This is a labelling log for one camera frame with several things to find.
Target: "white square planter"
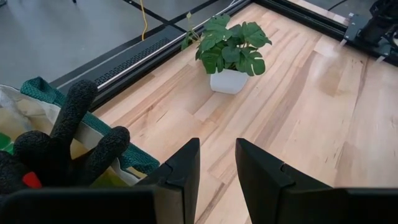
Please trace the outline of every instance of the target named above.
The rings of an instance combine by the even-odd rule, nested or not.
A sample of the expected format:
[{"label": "white square planter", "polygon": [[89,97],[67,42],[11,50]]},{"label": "white square planter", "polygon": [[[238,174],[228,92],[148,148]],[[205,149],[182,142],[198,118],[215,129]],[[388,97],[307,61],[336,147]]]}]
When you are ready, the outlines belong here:
[{"label": "white square planter", "polygon": [[246,84],[249,76],[239,71],[224,69],[210,76],[211,90],[220,93],[237,94]]}]

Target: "yellow cable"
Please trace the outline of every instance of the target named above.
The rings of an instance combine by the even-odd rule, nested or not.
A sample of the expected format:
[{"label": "yellow cable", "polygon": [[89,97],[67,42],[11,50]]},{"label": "yellow cable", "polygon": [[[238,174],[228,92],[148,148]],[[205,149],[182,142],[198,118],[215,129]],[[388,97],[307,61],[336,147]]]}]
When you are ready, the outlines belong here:
[{"label": "yellow cable", "polygon": [[147,18],[145,17],[144,3],[142,3],[142,0],[139,0],[139,1],[141,3],[142,18],[144,18],[144,24],[145,24],[144,31],[142,31],[142,35],[141,35],[141,39],[144,40],[145,33],[147,32],[147,29],[148,29],[148,22],[147,22]]}]

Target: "teal bag strap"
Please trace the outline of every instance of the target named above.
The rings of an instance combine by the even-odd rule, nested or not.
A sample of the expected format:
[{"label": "teal bag strap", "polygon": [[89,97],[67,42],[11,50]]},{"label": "teal bag strap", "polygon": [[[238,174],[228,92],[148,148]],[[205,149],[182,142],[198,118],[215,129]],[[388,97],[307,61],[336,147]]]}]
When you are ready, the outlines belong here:
[{"label": "teal bag strap", "polygon": [[[46,103],[51,103],[61,107],[65,102],[65,96],[57,89],[52,88],[41,77],[33,78],[24,82],[21,93]],[[83,118],[83,122],[98,131],[102,135],[108,134],[111,128],[102,122],[99,118],[87,113]],[[130,144],[127,150],[119,158],[121,169],[133,167],[136,170],[150,174],[159,166],[159,161],[154,159],[148,153],[142,151],[137,146]]]}]

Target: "potted plant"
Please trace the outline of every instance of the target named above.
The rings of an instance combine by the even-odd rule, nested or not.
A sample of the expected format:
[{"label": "potted plant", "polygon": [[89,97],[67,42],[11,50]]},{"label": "potted plant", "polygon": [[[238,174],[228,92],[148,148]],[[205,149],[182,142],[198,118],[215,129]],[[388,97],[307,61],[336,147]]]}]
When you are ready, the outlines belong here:
[{"label": "potted plant", "polygon": [[182,50],[190,41],[198,43],[195,59],[201,60],[206,73],[211,75],[211,89],[237,94],[249,76],[266,71],[258,49],[272,42],[255,22],[243,22],[227,29],[230,19],[226,14],[212,17],[205,23],[201,37],[190,29],[182,42]]}]

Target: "light wood plank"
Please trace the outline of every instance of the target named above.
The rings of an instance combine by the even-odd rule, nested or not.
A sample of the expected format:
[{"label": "light wood plank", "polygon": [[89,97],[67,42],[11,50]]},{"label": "light wood plank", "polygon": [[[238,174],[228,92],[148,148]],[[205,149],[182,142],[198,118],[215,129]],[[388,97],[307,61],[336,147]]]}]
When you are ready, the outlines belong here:
[{"label": "light wood plank", "polygon": [[242,21],[256,21],[273,45],[259,50],[266,73],[237,95],[210,89],[190,46],[95,115],[128,127],[132,142],[160,162],[200,138],[197,223],[250,223],[236,174],[236,138],[330,185],[397,187],[397,69],[255,4],[230,26]]}]

